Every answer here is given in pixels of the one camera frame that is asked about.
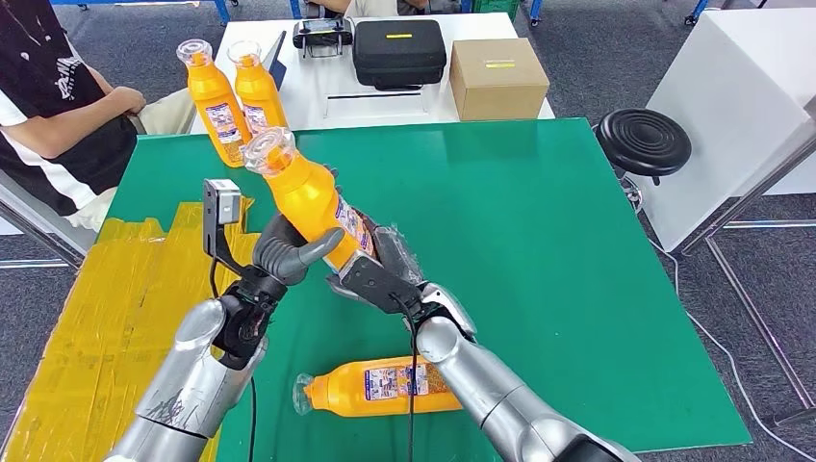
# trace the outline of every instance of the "robotic arm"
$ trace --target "robotic arm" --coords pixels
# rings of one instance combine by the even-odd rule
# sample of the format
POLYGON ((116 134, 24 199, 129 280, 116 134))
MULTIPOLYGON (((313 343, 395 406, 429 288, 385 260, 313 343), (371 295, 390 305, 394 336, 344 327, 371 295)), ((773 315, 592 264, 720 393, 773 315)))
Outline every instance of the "robotic arm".
MULTIPOLYGON (((290 224, 274 218, 256 245, 256 265, 241 267, 223 235, 223 225, 238 219, 239 197, 228 180, 205 182, 205 251, 240 278, 224 295, 187 314, 136 418, 107 461, 198 460, 263 359, 269 317, 287 286, 299 282, 308 266, 343 236, 335 229, 306 244, 290 224), (223 356, 216 358, 211 346, 223 356)), ((372 235, 379 261, 358 253, 339 275, 330 277, 330 285, 413 323, 419 353, 436 366, 504 460, 639 460, 558 414, 479 345, 467 312, 444 287, 421 280, 416 261, 395 230, 378 227, 372 235)))
MULTIPOLYGON (((404 252, 379 256, 386 262, 405 258, 404 252)), ((439 370, 447 387, 503 460, 640 460, 541 400, 501 359, 476 342, 476 328, 470 316, 444 287, 428 282, 415 286, 364 254, 358 254, 356 260, 347 264, 340 277, 345 288, 384 313, 404 313, 407 308, 406 318, 410 317, 408 321, 418 329, 418 352, 439 370)))

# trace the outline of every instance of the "bottle label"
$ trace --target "bottle label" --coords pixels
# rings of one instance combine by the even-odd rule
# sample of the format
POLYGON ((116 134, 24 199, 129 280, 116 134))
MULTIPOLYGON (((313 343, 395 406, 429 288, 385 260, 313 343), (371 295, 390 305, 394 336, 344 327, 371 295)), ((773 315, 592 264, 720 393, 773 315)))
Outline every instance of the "bottle label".
POLYGON ((246 125, 249 127, 249 133, 251 133, 253 137, 269 128, 267 115, 264 114, 263 108, 244 104, 243 116, 246 117, 246 125))
POLYGON ((337 196, 337 210, 334 213, 334 218, 337 219, 345 232, 357 241, 361 250, 368 253, 368 255, 374 255, 374 242, 371 241, 371 234, 366 229, 363 219, 345 203, 340 195, 337 196))
MULTIPOLYGON (((407 397, 411 390, 411 366, 369 369, 363 372, 366 400, 407 397)), ((439 371, 430 364, 417 364, 417 387, 414 396, 445 393, 449 389, 439 371)))
POLYGON ((229 104, 223 103, 217 106, 205 108, 207 118, 216 129, 218 140, 222 144, 229 144, 241 140, 241 132, 238 130, 238 125, 235 123, 235 117, 230 110, 229 104))

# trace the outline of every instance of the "person's hand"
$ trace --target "person's hand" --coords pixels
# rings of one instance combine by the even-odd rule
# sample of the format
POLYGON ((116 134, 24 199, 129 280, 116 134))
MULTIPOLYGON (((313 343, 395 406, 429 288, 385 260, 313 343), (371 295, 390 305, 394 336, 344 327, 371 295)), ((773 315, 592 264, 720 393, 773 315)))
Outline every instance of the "person's hand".
POLYGON ((122 108, 123 113, 133 115, 138 114, 147 104, 141 91, 128 87, 116 87, 107 97, 116 101, 119 107, 122 108))
POLYGON ((306 277, 310 265, 337 247, 343 234, 343 229, 332 228, 316 241, 307 243, 284 216, 275 214, 255 243, 252 263, 287 286, 293 286, 306 277))

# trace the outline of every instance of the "blue frame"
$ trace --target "blue frame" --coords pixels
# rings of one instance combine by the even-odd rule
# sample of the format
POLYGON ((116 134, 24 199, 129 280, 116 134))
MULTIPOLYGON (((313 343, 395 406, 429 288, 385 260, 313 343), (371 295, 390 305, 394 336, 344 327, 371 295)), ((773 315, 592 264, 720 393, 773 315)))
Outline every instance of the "blue frame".
POLYGON ((695 22, 697 22, 697 20, 700 19, 702 11, 705 10, 705 7, 707 6, 708 0, 700 0, 699 2, 697 2, 697 6, 694 7, 694 10, 691 12, 691 17, 695 22))
MULTIPOLYGON (((109 4, 109 3, 138 3, 144 2, 145 0, 51 0, 51 5, 102 5, 102 4, 109 4)), ((162 1, 186 1, 186 0, 162 0, 162 1)), ((227 6, 224 3, 224 0, 205 0, 211 1, 216 3, 216 9, 218 10, 218 16, 221 18, 221 24, 226 25, 229 22, 229 12, 227 11, 227 6)))
POLYGON ((544 3, 544 0, 533 0, 533 4, 530 6, 530 23, 538 24, 540 20, 538 17, 539 12, 541 11, 541 4, 544 3))
POLYGON ((300 14, 300 0, 289 0, 289 4, 292 6, 292 18, 302 19, 303 16, 300 14))

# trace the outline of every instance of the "floor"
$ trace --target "floor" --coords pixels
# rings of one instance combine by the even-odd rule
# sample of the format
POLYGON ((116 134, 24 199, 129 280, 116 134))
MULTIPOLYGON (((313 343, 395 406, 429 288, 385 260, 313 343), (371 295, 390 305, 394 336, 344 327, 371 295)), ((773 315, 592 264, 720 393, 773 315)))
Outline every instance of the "floor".
MULTIPOLYGON (((283 0, 241 1, 238 7, 230 8, 237 20, 291 16, 289 4, 283 0)), ((528 8, 529 1, 523 8, 528 8)), ((521 11, 516 27, 520 36, 530 38, 545 65, 552 81, 548 97, 555 113, 596 121, 607 111, 646 104, 689 33, 682 18, 695 3, 545 0, 538 27, 530 28, 528 15, 521 11)), ((215 7, 208 2, 198 7, 92 5, 87 12, 72 6, 56 10, 86 62, 114 85, 140 89, 148 100, 185 85, 184 69, 175 57, 178 43, 198 37, 217 48, 223 33, 215 7)), ((816 196, 763 198, 747 215, 816 218, 816 196)), ((724 231, 716 242, 778 334, 810 393, 816 394, 816 287, 812 284, 816 280, 816 229, 724 231)), ((24 236, 0 236, 0 258, 26 257, 47 258, 48 254, 24 236)), ((671 274, 669 262, 664 263, 671 274)), ((0 272, 0 315, 4 320, 0 327, 0 369, 5 372, 0 378, 2 434, 13 421, 72 281, 73 274, 67 269, 0 272)), ((758 414, 768 416, 796 408, 793 391, 707 248, 698 248, 680 261, 679 281, 686 308, 734 354, 758 414)), ((754 444, 646 453, 642 458, 650 462, 806 460, 761 432, 736 389, 727 359, 708 340, 703 342, 754 444)), ((816 454, 814 430, 814 423, 803 423, 779 429, 778 435, 816 454)))

